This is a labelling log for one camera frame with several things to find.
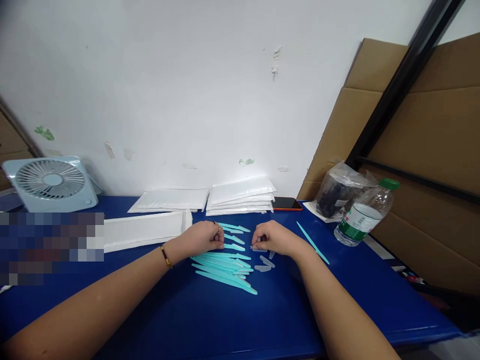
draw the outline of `white wall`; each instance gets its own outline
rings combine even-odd
[[[360,41],[408,44],[429,3],[3,1],[0,96],[110,194],[267,173],[295,197]]]
[[[480,33],[480,0],[465,0],[439,44]]]

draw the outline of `green bottle cap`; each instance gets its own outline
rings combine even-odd
[[[384,178],[382,181],[380,181],[380,186],[382,188],[395,191],[400,187],[400,183],[396,180],[390,179],[388,177]]]

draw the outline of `orange phone case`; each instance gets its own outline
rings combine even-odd
[[[300,205],[301,208],[299,209],[292,209],[292,208],[282,208],[282,207],[273,207],[273,210],[277,210],[277,211],[302,211],[304,209],[304,207],[302,206],[301,203],[299,203],[297,201],[297,203]]]

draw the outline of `desk fan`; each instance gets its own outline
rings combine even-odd
[[[31,213],[69,213],[98,203],[78,156],[8,160],[2,167]]]

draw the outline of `cardboard box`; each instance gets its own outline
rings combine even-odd
[[[480,33],[439,45],[368,156],[480,194]],[[372,234],[434,286],[480,296],[480,206],[400,181]]]
[[[28,146],[0,111],[0,155],[28,151]]]
[[[350,154],[406,46],[365,39],[298,194],[313,199]],[[480,194],[480,33],[439,45],[369,159]],[[429,284],[480,296],[480,206],[364,166],[401,186],[372,234]]]
[[[19,159],[31,159],[33,158],[32,154],[28,151],[14,152],[10,154],[0,155],[0,165],[7,160],[19,160]],[[0,170],[0,191],[10,189],[12,184],[10,180],[5,175],[3,169]]]
[[[365,38],[340,90],[297,198],[312,200],[327,171],[350,154],[408,47]]]

